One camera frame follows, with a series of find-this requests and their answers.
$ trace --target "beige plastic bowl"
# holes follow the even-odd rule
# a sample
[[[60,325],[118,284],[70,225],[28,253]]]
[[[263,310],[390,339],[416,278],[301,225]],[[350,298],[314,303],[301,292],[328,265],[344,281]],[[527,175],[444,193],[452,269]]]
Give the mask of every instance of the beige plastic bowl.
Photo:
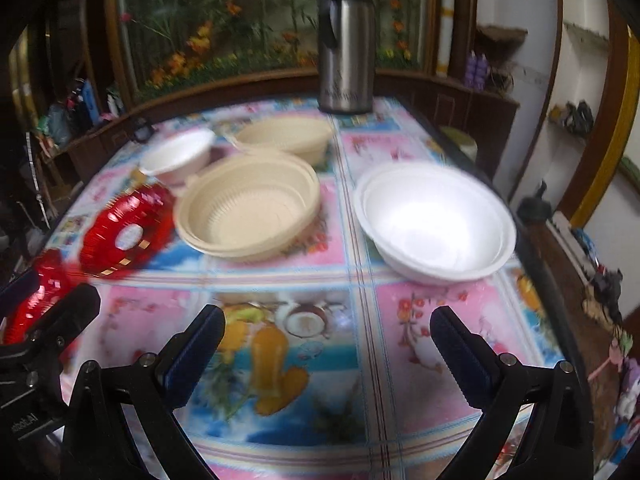
[[[292,153],[316,166],[326,155],[333,125],[324,119],[309,117],[275,117],[264,119],[226,138],[242,152],[279,150]]]
[[[304,160],[281,152],[236,155],[188,183],[174,209],[194,249],[236,262],[276,256],[318,214],[320,183]]]

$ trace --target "takeout container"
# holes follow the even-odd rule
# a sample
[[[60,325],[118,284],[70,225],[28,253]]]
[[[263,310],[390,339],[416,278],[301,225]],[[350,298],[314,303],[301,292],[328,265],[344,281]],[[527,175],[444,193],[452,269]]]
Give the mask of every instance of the takeout container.
[[[188,182],[174,209],[180,238],[194,249],[236,262],[280,254],[320,208],[313,168],[279,152],[236,155]]]
[[[215,138],[208,128],[198,128],[165,140],[143,155],[140,171],[165,186],[183,184],[188,176],[209,164]]]
[[[392,162],[358,181],[354,209],[380,255],[419,283],[489,276],[513,253],[511,213],[487,186],[455,168]]]
[[[334,133],[333,125],[327,120],[289,116],[257,121],[235,135],[228,134],[226,138],[242,152],[279,150],[297,155],[316,166],[324,161],[327,145]]]

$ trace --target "table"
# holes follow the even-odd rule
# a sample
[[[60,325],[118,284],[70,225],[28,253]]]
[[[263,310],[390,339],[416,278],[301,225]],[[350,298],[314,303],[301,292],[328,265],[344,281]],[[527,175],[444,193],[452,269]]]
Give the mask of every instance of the table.
[[[313,99],[265,100],[157,124],[148,145],[126,144],[94,177],[47,247],[60,248],[72,264],[95,216],[129,187],[140,156],[158,142],[202,124],[233,131],[280,114],[320,115]],[[65,400],[87,359],[102,367],[129,364],[158,352],[204,304],[220,304],[225,339],[176,413],[220,478],[428,479],[479,416],[431,341],[434,308],[449,304],[496,352],[512,352],[524,364],[552,367],[562,359],[515,254],[490,278],[449,287],[407,282],[382,261],[350,205],[358,177],[390,160],[450,160],[394,99],[377,98],[370,115],[332,120],[338,133],[327,163],[316,168],[322,209],[312,234],[258,264],[217,260],[174,235],[125,279],[92,279],[100,315],[62,375]],[[235,151],[223,138],[214,149],[219,156]],[[274,390],[275,399],[265,396]],[[127,416],[150,471],[161,475],[132,410]],[[523,408],[506,450],[516,446],[528,416]]]

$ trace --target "white foam bowl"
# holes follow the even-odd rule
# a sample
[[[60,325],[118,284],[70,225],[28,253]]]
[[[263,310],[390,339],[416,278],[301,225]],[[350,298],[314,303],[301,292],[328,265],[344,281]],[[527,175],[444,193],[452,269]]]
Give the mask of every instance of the white foam bowl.
[[[140,171],[165,186],[178,186],[209,164],[216,134],[208,128],[172,137],[151,149],[140,160]]]
[[[479,280],[513,253],[516,227],[474,177],[430,162],[392,162],[358,181],[354,208],[380,255],[419,283]]]

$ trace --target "thermos handle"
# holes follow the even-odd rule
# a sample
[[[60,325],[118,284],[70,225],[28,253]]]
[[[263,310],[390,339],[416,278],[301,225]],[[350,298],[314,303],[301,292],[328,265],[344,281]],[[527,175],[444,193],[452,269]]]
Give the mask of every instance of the thermos handle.
[[[338,39],[335,37],[331,24],[331,1],[320,7],[318,14],[318,34],[325,47],[338,48]]]

